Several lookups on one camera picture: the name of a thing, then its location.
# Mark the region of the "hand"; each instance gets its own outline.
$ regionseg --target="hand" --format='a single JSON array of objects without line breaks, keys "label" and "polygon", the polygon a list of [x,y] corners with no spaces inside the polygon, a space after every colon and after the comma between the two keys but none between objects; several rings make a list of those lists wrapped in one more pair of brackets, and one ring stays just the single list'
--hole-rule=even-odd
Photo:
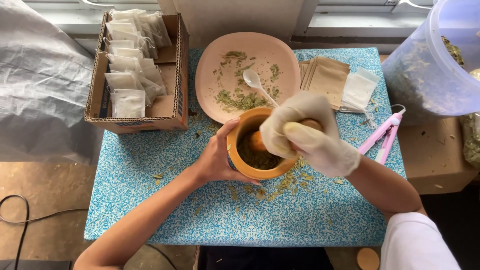
[{"label": "hand", "polygon": [[228,163],[227,134],[240,122],[240,117],[227,121],[211,137],[198,160],[192,165],[199,174],[202,184],[209,181],[237,180],[255,185],[262,185],[256,179],[241,174]]},{"label": "hand", "polygon": [[[308,118],[317,120],[324,131],[297,123]],[[301,91],[287,99],[260,126],[260,134],[268,152],[292,158],[298,151],[312,168],[327,177],[347,176],[360,162],[357,149],[340,140],[330,104],[320,94]]]}]

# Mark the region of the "white plastic sheet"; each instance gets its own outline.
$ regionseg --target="white plastic sheet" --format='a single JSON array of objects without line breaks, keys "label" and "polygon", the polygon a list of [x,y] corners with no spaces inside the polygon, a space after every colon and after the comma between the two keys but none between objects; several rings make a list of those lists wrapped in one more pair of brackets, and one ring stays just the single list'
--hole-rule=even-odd
[{"label": "white plastic sheet", "polygon": [[0,1],[0,161],[96,164],[84,121],[93,59],[21,0]]}]

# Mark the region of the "gloved hand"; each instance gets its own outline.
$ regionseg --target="gloved hand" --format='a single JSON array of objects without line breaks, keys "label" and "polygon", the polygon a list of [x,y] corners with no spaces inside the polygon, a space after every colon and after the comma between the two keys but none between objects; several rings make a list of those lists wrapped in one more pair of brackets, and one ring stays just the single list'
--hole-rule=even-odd
[{"label": "gloved hand", "polygon": [[[297,123],[314,119],[323,132]],[[360,162],[360,153],[347,142],[340,140],[335,116],[325,96],[301,91],[287,99],[260,126],[262,141],[268,152],[294,158],[297,151],[312,168],[327,177],[348,176]]]}]

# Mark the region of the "person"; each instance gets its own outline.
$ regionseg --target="person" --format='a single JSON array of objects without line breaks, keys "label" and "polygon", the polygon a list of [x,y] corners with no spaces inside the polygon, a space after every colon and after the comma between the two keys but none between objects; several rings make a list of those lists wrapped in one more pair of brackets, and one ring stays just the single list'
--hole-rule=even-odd
[{"label": "person", "polygon": [[[321,123],[323,131],[297,123],[308,118]],[[226,138],[238,122],[239,118],[227,121],[210,138],[194,164],[112,225],[79,256],[74,270],[122,269],[169,214],[209,181],[237,180],[261,185],[228,164]],[[335,117],[324,96],[299,92],[273,110],[260,126],[260,132],[269,152],[288,158],[299,151],[316,171],[327,177],[344,176],[383,213],[387,229],[380,269],[459,269],[413,186],[339,138]],[[295,257],[295,250],[298,249],[252,251],[247,247],[202,246],[198,269],[333,269],[322,248],[304,249],[301,259]],[[222,257],[216,263],[222,252],[228,259]]]}]

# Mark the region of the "blue and white tabletop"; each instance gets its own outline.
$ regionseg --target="blue and white tabletop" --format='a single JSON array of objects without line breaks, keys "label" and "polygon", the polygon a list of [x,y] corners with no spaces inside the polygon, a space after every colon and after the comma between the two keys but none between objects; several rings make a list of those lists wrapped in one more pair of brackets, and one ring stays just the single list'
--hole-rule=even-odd
[{"label": "blue and white tabletop", "polygon": [[[105,131],[84,237],[97,239],[131,209],[165,186],[202,152],[216,128],[198,102],[195,70],[202,54],[190,50],[188,131],[116,135]],[[380,58],[376,48],[295,50],[299,61],[325,56],[363,67],[381,77],[372,97],[380,125],[390,115]],[[336,114],[341,138],[355,147],[373,132],[365,115]],[[381,141],[367,156],[374,159]],[[385,163],[405,177],[398,140]],[[156,179],[154,174],[164,174]],[[382,214],[345,179],[327,178],[305,165],[293,172],[295,181],[282,194],[283,177],[263,181],[267,198],[248,192],[244,183],[210,182],[184,200],[150,238],[150,243],[243,246],[380,245],[386,224]],[[313,176],[306,181],[305,175]]]}]

